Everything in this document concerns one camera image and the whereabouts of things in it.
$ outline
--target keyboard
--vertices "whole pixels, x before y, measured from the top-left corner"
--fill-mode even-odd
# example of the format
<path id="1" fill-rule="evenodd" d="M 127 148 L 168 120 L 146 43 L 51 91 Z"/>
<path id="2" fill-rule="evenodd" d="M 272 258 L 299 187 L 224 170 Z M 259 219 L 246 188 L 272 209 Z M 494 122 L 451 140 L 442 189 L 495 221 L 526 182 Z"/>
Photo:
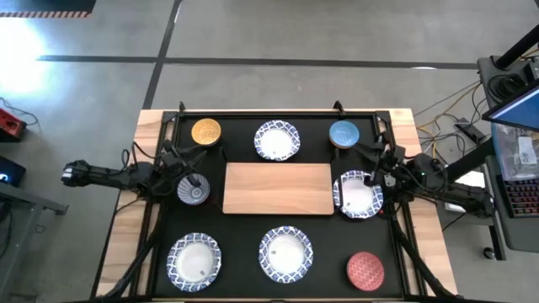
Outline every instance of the keyboard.
<path id="1" fill-rule="evenodd" d="M 539 216 L 539 179 L 504 181 L 504 186 L 512 217 Z"/>

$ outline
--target concrete floor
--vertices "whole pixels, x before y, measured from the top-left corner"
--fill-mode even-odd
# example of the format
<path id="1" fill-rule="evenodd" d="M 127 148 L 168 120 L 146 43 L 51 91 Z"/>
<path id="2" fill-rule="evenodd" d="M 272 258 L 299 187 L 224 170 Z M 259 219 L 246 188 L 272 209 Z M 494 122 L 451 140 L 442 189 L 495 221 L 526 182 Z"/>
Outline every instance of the concrete floor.
<path id="1" fill-rule="evenodd" d="M 66 162 L 120 166 L 136 128 L 153 63 L 33 61 L 39 55 L 157 56 L 173 0 L 98 0 L 84 20 L 0 19 L 0 94 L 37 114 L 19 144 L 0 153 L 28 168 L 23 188 L 70 205 L 44 216 L 18 292 L 39 302 L 88 298 L 117 190 L 64 187 Z M 533 0 L 184 0 L 168 56 L 474 63 L 500 54 L 539 19 Z M 422 108 L 478 80 L 473 70 L 167 64 L 152 108 Z M 478 100 L 483 97 L 478 93 Z M 449 104 L 416 117 L 427 122 Z M 451 113 L 470 119 L 470 99 Z M 443 118 L 440 126 L 453 130 Z M 489 131 L 488 124 L 478 127 Z M 439 144 L 454 162 L 454 139 Z M 539 255 L 483 259 L 488 228 L 455 224 L 446 245 L 459 293 L 483 300 L 536 302 Z"/>

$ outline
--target wooden table frame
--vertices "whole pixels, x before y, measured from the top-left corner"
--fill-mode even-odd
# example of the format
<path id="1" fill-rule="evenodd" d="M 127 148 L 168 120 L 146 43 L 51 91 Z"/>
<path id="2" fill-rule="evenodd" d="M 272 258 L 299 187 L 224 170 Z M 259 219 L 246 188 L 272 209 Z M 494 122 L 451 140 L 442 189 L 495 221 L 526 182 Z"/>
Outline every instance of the wooden table frame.
<path id="1" fill-rule="evenodd" d="M 330 109 L 187 109 L 186 112 L 293 112 L 293 111 L 329 111 Z M 346 112 L 365 112 L 384 110 L 391 115 L 392 132 L 395 142 L 406 148 L 407 156 L 414 156 L 421 153 L 419 138 L 415 129 L 414 117 L 411 109 L 346 109 Z M 134 141 L 149 155 L 155 154 L 157 138 L 162 124 L 163 112 L 175 111 L 148 109 L 141 111 L 136 127 Z M 168 127 L 165 137 L 170 138 L 172 127 Z M 138 161 L 149 161 L 152 159 L 137 154 Z M 120 208 L 136 199 L 136 195 L 129 191 L 121 191 L 116 208 Z M 155 225 L 159 205 L 154 205 L 150 220 L 149 234 Z M 141 224 L 146 208 L 145 201 L 138 201 L 130 207 L 125 208 L 117 214 L 112 221 L 107 242 L 104 247 L 100 267 L 97 272 L 96 281 L 93 286 L 92 296 L 104 295 L 114 287 L 121 275 L 127 270 L 133 258 L 136 256 L 137 243 L 141 235 Z M 446 243 L 441 232 L 440 222 L 436 207 L 423 199 L 415 199 L 409 205 L 414 233 L 421 258 L 429 266 L 435 277 L 448 289 L 456 294 L 456 284 L 451 270 L 451 264 L 447 255 Z M 403 231 L 406 232 L 403 213 L 399 212 L 398 221 Z M 414 274 L 414 266 L 406 252 L 404 253 L 408 281 L 410 283 L 411 294 L 418 294 L 418 284 Z M 141 267 L 141 278 L 138 285 L 138 294 L 143 295 L 146 291 L 147 279 L 149 275 L 149 254 Z"/>

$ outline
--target blue and white plate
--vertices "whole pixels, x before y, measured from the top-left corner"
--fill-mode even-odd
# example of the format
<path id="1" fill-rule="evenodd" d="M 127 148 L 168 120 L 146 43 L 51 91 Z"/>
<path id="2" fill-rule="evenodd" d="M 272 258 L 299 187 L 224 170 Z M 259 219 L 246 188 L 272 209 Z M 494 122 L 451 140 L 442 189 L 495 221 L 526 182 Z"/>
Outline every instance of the blue and white plate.
<path id="1" fill-rule="evenodd" d="M 329 140 L 338 148 L 351 148 L 360 139 L 360 130 L 350 121 L 337 121 L 329 128 Z"/>
<path id="2" fill-rule="evenodd" d="M 221 268 L 221 249 L 205 233 L 193 232 L 176 241 L 167 257 L 167 275 L 182 291 L 208 287 Z"/>
<path id="3" fill-rule="evenodd" d="M 312 244 L 303 231 L 293 226 L 274 228 L 262 238 L 259 262 L 275 282 L 296 282 L 312 265 Z"/>
<path id="4" fill-rule="evenodd" d="M 254 134 L 254 148 L 264 159 L 285 161 L 300 149 L 300 134 L 294 125 L 282 121 L 268 121 Z"/>
<path id="5" fill-rule="evenodd" d="M 382 208 L 384 203 L 382 187 L 380 185 L 366 186 L 363 181 L 367 176 L 371 175 L 357 170 L 343 173 L 340 176 L 343 184 L 343 201 L 340 200 L 339 181 L 335 180 L 334 204 L 350 218 L 370 218 Z"/>
<path id="6" fill-rule="evenodd" d="M 208 199 L 210 195 L 210 184 L 199 173 L 193 173 L 191 176 L 200 182 L 200 186 L 191 184 L 187 177 L 182 178 L 178 183 L 178 198 L 187 205 L 199 205 Z"/>

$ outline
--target wooden cutting board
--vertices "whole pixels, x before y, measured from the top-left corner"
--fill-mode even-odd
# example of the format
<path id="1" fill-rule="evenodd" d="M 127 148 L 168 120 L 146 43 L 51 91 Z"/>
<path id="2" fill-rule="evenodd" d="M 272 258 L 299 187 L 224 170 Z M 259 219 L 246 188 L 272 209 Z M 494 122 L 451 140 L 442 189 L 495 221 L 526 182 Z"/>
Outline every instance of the wooden cutting board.
<path id="1" fill-rule="evenodd" d="M 332 215 L 329 164 L 227 164 L 225 214 Z"/>

